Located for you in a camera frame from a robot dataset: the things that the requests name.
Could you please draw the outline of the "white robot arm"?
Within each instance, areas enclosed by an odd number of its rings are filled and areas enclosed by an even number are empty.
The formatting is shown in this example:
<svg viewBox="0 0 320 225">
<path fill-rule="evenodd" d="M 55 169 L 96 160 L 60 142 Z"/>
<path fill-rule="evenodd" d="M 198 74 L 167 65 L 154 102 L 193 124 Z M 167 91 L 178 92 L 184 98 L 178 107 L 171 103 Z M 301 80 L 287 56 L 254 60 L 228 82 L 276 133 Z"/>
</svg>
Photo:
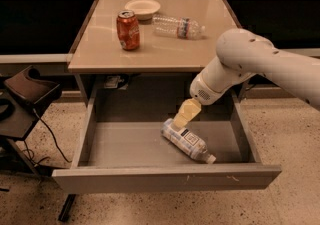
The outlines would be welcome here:
<svg viewBox="0 0 320 225">
<path fill-rule="evenodd" d="M 191 98 L 174 117 L 186 126 L 205 105 L 211 105 L 232 86 L 259 74 L 313 108 L 320 109 L 320 61 L 274 47 L 268 39 L 244 29 L 224 32 L 216 42 L 216 56 L 195 77 Z"/>
</svg>

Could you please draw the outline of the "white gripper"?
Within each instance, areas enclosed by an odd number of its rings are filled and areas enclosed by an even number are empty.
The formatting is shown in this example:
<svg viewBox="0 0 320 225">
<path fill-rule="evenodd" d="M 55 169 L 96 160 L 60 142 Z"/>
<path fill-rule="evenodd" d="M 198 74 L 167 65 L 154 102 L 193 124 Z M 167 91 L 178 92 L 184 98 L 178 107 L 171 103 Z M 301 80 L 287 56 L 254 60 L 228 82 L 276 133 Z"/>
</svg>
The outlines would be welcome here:
<svg viewBox="0 0 320 225">
<path fill-rule="evenodd" d="M 190 85 L 191 99 L 185 100 L 173 119 L 177 128 L 185 127 L 201 111 L 201 105 L 208 106 L 221 98 L 222 93 L 211 90 L 198 74 Z"/>
</svg>

